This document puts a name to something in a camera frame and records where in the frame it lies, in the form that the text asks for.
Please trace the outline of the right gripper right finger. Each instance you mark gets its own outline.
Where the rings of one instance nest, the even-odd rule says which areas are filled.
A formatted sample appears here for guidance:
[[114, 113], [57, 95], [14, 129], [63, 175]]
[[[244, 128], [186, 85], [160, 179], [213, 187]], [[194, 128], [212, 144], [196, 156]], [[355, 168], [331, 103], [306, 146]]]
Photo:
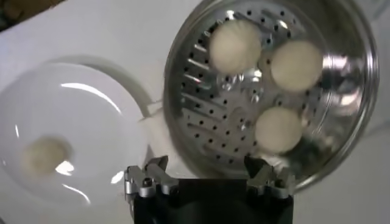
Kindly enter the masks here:
[[247, 187], [256, 191], [257, 195], [271, 194], [279, 199], [294, 195], [295, 175], [289, 168], [276, 170], [261, 158], [244, 157], [244, 165], [250, 176]]

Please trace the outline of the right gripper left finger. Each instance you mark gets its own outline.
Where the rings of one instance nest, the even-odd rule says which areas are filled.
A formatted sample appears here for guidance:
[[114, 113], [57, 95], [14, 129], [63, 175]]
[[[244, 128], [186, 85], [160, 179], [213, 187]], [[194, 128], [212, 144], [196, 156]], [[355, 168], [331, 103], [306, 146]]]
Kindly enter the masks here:
[[167, 155], [152, 158], [143, 169], [129, 166], [124, 172], [125, 198], [150, 198], [161, 192], [174, 195], [179, 191], [179, 180], [170, 177], [165, 171], [169, 158]]

